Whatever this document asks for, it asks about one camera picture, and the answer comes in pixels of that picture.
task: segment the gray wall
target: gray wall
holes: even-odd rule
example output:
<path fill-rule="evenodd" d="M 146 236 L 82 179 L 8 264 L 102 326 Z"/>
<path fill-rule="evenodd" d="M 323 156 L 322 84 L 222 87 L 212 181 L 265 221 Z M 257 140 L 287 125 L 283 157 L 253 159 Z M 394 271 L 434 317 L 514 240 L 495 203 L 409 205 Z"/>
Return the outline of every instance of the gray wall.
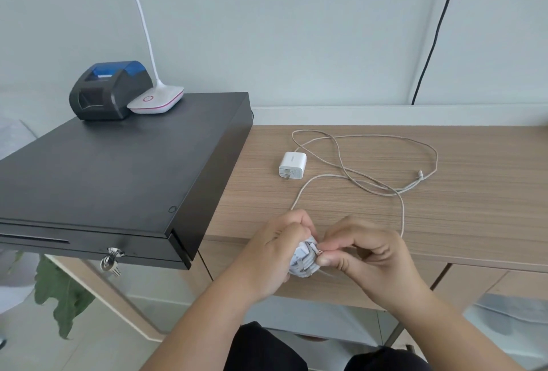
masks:
<path fill-rule="evenodd" d="M 408 104 L 444 0 L 141 0 L 160 76 L 252 105 Z M 546 101 L 546 0 L 452 0 L 421 104 Z M 94 62 L 151 71 L 133 0 L 0 0 L 0 113 L 41 135 Z"/>

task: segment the person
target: person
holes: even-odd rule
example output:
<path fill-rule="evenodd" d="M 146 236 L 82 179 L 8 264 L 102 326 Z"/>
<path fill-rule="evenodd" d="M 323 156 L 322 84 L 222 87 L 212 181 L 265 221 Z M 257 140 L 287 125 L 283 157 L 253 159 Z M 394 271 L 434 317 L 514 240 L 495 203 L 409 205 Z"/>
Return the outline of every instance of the person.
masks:
<path fill-rule="evenodd" d="M 307 370 L 295 351 L 257 323 L 240 326 L 254 303 L 288 279 L 298 244 L 316 229 L 304 210 L 267 222 L 234 262 L 177 322 L 141 371 Z M 398 319 L 428 363 L 405 350 L 383 347 L 354 356 L 346 371 L 523 371 L 421 279 L 399 234 L 347 216 L 318 244 L 316 262 L 354 280 Z M 357 256 L 343 249 L 355 247 Z"/>

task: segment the black pants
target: black pants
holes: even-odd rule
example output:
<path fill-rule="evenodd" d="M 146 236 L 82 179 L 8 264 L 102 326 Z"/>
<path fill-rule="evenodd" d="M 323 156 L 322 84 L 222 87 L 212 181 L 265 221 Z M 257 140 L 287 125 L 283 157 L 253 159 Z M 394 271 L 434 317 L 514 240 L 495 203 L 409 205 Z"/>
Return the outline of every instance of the black pants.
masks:
<path fill-rule="evenodd" d="M 257 322 L 240 326 L 232 340 L 224 371 L 308 371 L 299 354 Z M 432 371 L 411 352 L 380 348 L 354 355 L 344 371 Z"/>

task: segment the receipt printer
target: receipt printer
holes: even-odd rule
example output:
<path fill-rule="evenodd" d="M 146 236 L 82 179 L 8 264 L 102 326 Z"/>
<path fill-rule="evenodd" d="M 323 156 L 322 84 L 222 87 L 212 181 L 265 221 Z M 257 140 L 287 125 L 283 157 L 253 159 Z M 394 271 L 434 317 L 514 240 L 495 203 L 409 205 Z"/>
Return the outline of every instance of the receipt printer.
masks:
<path fill-rule="evenodd" d="M 83 73 L 68 99 L 81 120 L 123 120 L 131 113 L 127 104 L 150 88 L 140 62 L 103 62 Z"/>

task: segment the flexible white gooseneck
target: flexible white gooseneck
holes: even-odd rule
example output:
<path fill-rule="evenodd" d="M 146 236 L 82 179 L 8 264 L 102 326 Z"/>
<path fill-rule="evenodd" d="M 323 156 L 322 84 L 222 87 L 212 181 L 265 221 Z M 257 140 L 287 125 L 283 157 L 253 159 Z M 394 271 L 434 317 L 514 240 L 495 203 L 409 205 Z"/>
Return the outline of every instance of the flexible white gooseneck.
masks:
<path fill-rule="evenodd" d="M 301 132 L 313 132 L 313 133 L 321 133 L 323 134 L 325 137 L 317 137 L 315 139 L 312 139 L 312 140 L 308 140 L 307 142 L 305 143 L 299 143 L 296 139 L 295 139 L 295 133 L 301 133 Z M 423 146 L 427 146 L 428 148 L 430 148 L 435 154 L 436 154 L 436 163 L 434 165 L 434 169 L 429 173 L 427 174 L 426 176 L 423 175 L 422 171 L 419 170 L 418 172 L 418 176 L 417 176 L 417 179 L 415 179 L 414 181 L 412 181 L 410 184 L 408 184 L 407 186 L 404 186 L 402 188 L 392 188 L 391 186 L 387 185 L 386 183 L 383 183 L 375 178 L 373 178 L 372 176 L 369 176 L 369 175 L 366 175 L 365 173 L 361 173 L 361 172 L 358 172 L 357 170 L 354 170 L 354 169 L 351 169 L 349 167 L 346 167 L 342 160 L 343 158 L 341 157 L 341 149 L 339 147 L 339 142 L 337 141 L 337 139 L 342 139 L 344 137 L 390 137 L 392 139 L 400 139 L 400 140 L 406 140 L 406 141 L 410 141 L 410 142 L 413 142 L 413 143 L 417 143 L 419 145 L 423 145 Z M 332 174 L 325 174 L 325 175 L 317 175 L 317 176 L 313 176 L 312 178 L 310 178 L 304 185 L 303 187 L 300 189 L 299 193 L 297 194 L 297 197 L 295 199 L 295 201 L 293 202 L 293 205 L 291 205 L 291 209 L 295 208 L 295 206 L 297 205 L 297 202 L 299 201 L 299 198 L 301 197 L 301 194 L 303 193 L 303 191 L 305 190 L 305 188 L 309 185 L 309 183 L 311 181 L 313 181 L 314 179 L 318 179 L 320 177 L 339 177 L 339 178 L 343 178 L 343 179 L 348 179 L 350 180 L 352 183 L 354 183 L 357 187 L 359 187 L 360 189 L 363 189 L 369 193 L 373 193 L 375 195 L 380 195 L 380 196 L 398 196 L 398 198 L 400 199 L 400 203 L 401 203 L 401 206 L 402 206 L 402 228 L 401 228 L 401 232 L 400 232 L 400 236 L 403 236 L 403 231 L 404 231 L 404 227 L 405 227 L 405 217 L 406 217 L 406 207 L 403 203 L 403 199 L 402 199 L 402 196 L 401 194 L 404 193 L 404 192 L 407 192 L 408 190 L 411 190 L 413 189 L 415 186 L 417 186 L 420 182 L 428 179 L 430 176 L 432 176 L 433 174 L 436 173 L 436 171 L 438 170 L 438 160 L 439 160 L 439 156 L 438 156 L 438 152 L 437 150 L 430 146 L 429 144 L 427 143 L 423 143 L 423 142 L 420 142 L 418 140 L 414 140 L 414 139 L 409 139 L 408 137 L 402 137 L 402 136 L 394 136 L 394 135 L 388 135 L 388 134 L 352 134 L 352 135 L 345 135 L 345 136 L 332 136 L 331 134 L 328 134 L 324 131 L 321 131 L 321 130 L 295 130 L 293 133 L 291 133 L 291 138 L 293 139 L 293 141 L 295 142 L 295 144 L 298 146 L 297 149 L 295 149 L 295 151 L 299 151 L 299 149 L 303 149 L 303 150 L 306 150 L 308 153 L 310 153 L 311 155 L 313 155 L 314 157 L 316 157 L 318 160 L 321 160 L 322 162 L 324 162 L 325 164 L 328 164 L 329 166 L 333 166 L 333 167 L 338 167 L 339 169 L 342 169 L 344 175 L 332 175 Z M 310 150 L 308 150 L 305 146 L 312 143 L 312 142 L 315 142 L 317 140 L 324 140 L 324 139 L 331 139 L 333 140 L 333 142 L 335 143 L 335 145 L 337 146 L 337 154 L 338 154 L 338 157 L 339 157 L 339 164 L 335 164 L 335 163 L 331 163 L 327 160 L 324 160 L 322 159 L 320 156 L 318 156 L 317 154 L 311 152 Z M 370 181 L 374 182 L 368 182 L 366 180 L 360 180 L 360 179 L 354 179 L 352 176 L 350 176 L 350 174 L 348 172 L 352 172 L 352 173 L 355 173 L 357 175 L 360 175 L 360 176 L 363 176 L 365 177 L 366 179 L 369 179 Z M 389 192 L 377 192 L 376 190 L 373 190 L 373 189 L 370 189 L 370 188 L 367 188 L 366 186 L 364 186 L 363 184 L 367 184 L 369 185 L 370 187 L 374 187 L 374 188 L 377 188 L 377 189 L 380 189 L 380 190 L 385 190 L 385 191 L 389 191 Z"/>
<path fill-rule="evenodd" d="M 154 54 L 152 53 L 152 45 L 150 44 L 150 37 L 148 35 L 148 29 L 146 28 L 145 15 L 142 12 L 141 2 L 135 0 L 137 3 L 137 8 L 139 9 L 139 15 L 141 16 L 142 29 L 145 31 L 146 44 L 148 45 L 148 53 L 150 55 L 150 60 L 152 61 L 152 69 L 154 71 L 154 77 L 156 78 L 156 86 L 163 86 L 164 84 L 160 81 L 158 76 L 158 71 L 156 70 L 156 62 L 154 61 Z"/>

